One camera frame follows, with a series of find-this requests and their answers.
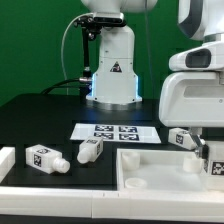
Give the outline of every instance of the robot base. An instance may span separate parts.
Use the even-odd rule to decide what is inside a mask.
[[[87,106],[99,108],[102,110],[117,110],[117,111],[125,111],[125,110],[134,110],[141,109],[142,101],[137,101],[128,104],[111,104],[111,103],[101,103],[95,100],[86,99]]]

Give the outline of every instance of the green background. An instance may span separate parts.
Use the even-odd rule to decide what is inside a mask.
[[[79,0],[1,0],[0,1],[0,105],[22,93],[40,93],[64,79],[60,48],[70,21],[88,10]],[[177,27],[177,0],[159,0],[148,14],[150,41],[145,15],[125,14],[136,35],[134,70],[140,77],[140,95],[159,98],[167,75],[169,58],[200,43],[187,39]],[[147,41],[150,43],[151,71]],[[90,44],[91,68],[98,66],[99,40]],[[68,78],[82,75],[80,29],[71,29],[65,45]],[[66,94],[64,90],[53,93]]]

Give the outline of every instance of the white robot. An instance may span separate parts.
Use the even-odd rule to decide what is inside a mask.
[[[134,33],[121,12],[151,10],[157,0],[82,0],[93,12],[93,21],[102,24],[99,68],[92,77],[87,103],[108,110],[136,107],[138,76],[133,71]]]
[[[224,1],[180,0],[179,27],[203,45],[171,57],[169,66],[176,73],[163,84],[159,118],[168,127],[190,127],[203,158],[202,128],[224,127]],[[224,189],[224,178],[217,178],[224,175],[224,143],[207,144],[205,170],[213,187]]]

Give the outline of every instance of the white plastic container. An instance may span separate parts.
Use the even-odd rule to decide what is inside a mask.
[[[26,164],[45,173],[66,173],[70,163],[62,158],[62,153],[47,148],[43,145],[35,145],[26,149]]]
[[[81,164],[95,162],[99,155],[103,152],[103,138],[89,137],[79,146],[79,154],[77,160]]]

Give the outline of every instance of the white plastic part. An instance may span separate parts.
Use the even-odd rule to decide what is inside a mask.
[[[119,191],[94,191],[92,218],[129,219],[130,195]]]
[[[70,169],[70,163],[65,159],[56,158],[53,162],[53,169],[59,173],[67,173]]]
[[[184,157],[183,170],[188,173],[201,173],[204,160],[197,158],[195,155]]]
[[[223,223],[223,200],[223,192],[139,191],[130,193],[130,219]]]
[[[0,214],[92,217],[92,191],[0,187]]]
[[[201,140],[201,144],[202,145],[205,145],[206,144],[206,141],[204,139],[200,139]]]
[[[103,152],[103,138],[89,137],[79,146],[77,160],[81,163],[95,162]]]
[[[125,170],[137,170],[140,165],[140,154],[137,152],[123,152],[122,165]]]
[[[211,63],[206,68],[189,68],[186,66],[186,57],[189,53],[200,50],[209,50],[211,52]],[[169,67],[172,71],[220,71],[224,70],[224,42],[217,41],[203,44],[201,47],[178,53],[170,58]]]
[[[224,1],[206,0],[204,4],[207,19],[205,36],[224,33]]]
[[[168,127],[223,127],[224,87],[216,72],[179,72],[164,82],[159,118]]]
[[[141,163],[137,170],[123,168],[122,153],[137,152]],[[201,176],[183,170],[184,158],[194,156],[195,152],[160,151],[140,149],[118,149],[117,152],[117,183],[118,190],[129,191],[125,181],[129,178],[141,178],[148,183],[144,191],[178,191],[204,192],[205,187]]]
[[[62,153],[43,145],[26,148],[26,164],[48,174],[55,171],[66,173],[70,163],[62,159]]]
[[[125,180],[125,188],[128,189],[146,189],[148,187],[147,181],[142,178],[128,178]]]
[[[188,150],[193,150],[197,146],[189,132],[181,128],[170,129],[168,141]]]
[[[157,0],[147,0],[145,7],[145,0],[82,0],[82,3],[92,12],[144,12],[151,10]]]
[[[127,105],[142,101],[133,71],[134,33],[128,27],[102,29],[99,68],[87,100]]]
[[[3,147],[0,150],[0,183],[15,164],[15,148]]]
[[[190,12],[190,6],[191,2],[194,0],[179,0],[179,13],[178,13],[178,23],[182,23],[189,15],[191,15],[192,12]],[[191,37],[193,40],[203,40],[204,34],[205,34],[205,26],[207,22],[207,9],[206,5],[203,4],[203,10],[202,10],[202,18],[200,20],[200,26],[196,33]],[[188,29],[190,29],[190,26],[194,28],[195,24],[194,22],[188,23]]]

